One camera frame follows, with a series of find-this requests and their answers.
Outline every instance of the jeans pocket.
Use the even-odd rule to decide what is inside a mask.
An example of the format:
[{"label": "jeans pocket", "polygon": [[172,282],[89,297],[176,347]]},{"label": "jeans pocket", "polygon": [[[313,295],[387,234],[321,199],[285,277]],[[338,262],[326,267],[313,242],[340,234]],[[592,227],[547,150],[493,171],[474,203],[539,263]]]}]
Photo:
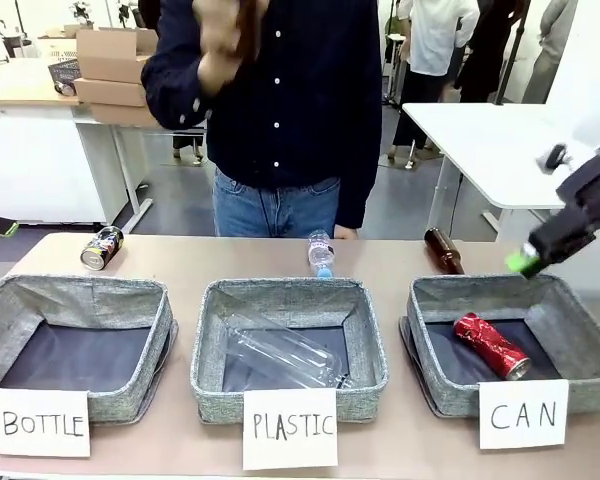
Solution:
[{"label": "jeans pocket", "polygon": [[216,168],[215,186],[230,195],[241,195],[247,188],[246,185],[227,177],[219,168]]},{"label": "jeans pocket", "polygon": [[338,177],[327,178],[314,185],[307,187],[307,191],[311,195],[324,195],[340,187],[340,179]]}]

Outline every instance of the black can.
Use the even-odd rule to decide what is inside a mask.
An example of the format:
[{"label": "black can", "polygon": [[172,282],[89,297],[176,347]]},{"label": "black can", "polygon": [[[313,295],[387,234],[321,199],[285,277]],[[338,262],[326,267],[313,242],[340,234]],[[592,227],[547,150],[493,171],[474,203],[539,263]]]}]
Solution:
[{"label": "black can", "polygon": [[104,227],[84,248],[80,260],[91,270],[102,270],[118,253],[124,243],[124,235],[118,227]]}]

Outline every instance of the clear plastic bottle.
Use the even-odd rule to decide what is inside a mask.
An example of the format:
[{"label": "clear plastic bottle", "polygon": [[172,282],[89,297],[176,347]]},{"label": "clear plastic bottle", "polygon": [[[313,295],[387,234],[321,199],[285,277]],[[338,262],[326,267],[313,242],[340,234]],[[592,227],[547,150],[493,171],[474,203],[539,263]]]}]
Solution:
[{"label": "clear plastic bottle", "polygon": [[329,234],[324,230],[316,230],[309,235],[309,264],[318,277],[333,277],[335,253],[329,240]]},{"label": "clear plastic bottle", "polygon": [[338,356],[265,317],[233,314],[226,320],[226,334],[227,354],[272,380],[294,388],[352,386]]}]

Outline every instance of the person in black clothing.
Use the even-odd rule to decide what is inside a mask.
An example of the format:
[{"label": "person in black clothing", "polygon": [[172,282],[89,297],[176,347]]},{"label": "person in black clothing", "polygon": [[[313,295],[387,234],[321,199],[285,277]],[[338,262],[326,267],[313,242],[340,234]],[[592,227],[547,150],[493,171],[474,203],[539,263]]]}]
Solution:
[{"label": "person in black clothing", "polygon": [[522,17],[524,2],[529,0],[495,0],[482,2],[481,16],[469,42],[467,59],[455,88],[461,90],[463,103],[484,103],[498,90],[504,50],[511,27]]},{"label": "person in black clothing", "polygon": [[[139,0],[138,10],[144,22],[145,28],[155,30],[158,35],[158,23],[160,20],[160,0]],[[180,150],[185,147],[193,147],[193,154],[198,162],[202,160],[204,155],[200,151],[200,147],[204,141],[203,135],[174,135],[173,136],[173,156],[180,159]]]},{"label": "person in black clothing", "polygon": [[377,0],[163,0],[158,30],[147,103],[171,129],[213,110],[217,233],[357,238],[382,128]]}]

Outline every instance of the gray pants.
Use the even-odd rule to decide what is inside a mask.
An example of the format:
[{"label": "gray pants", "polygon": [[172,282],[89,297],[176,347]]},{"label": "gray pants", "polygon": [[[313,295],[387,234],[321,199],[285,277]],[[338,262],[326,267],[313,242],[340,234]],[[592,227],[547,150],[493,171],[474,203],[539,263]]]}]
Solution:
[{"label": "gray pants", "polygon": [[529,84],[522,97],[522,103],[547,102],[559,65],[560,63],[551,60],[544,50],[538,55]]}]

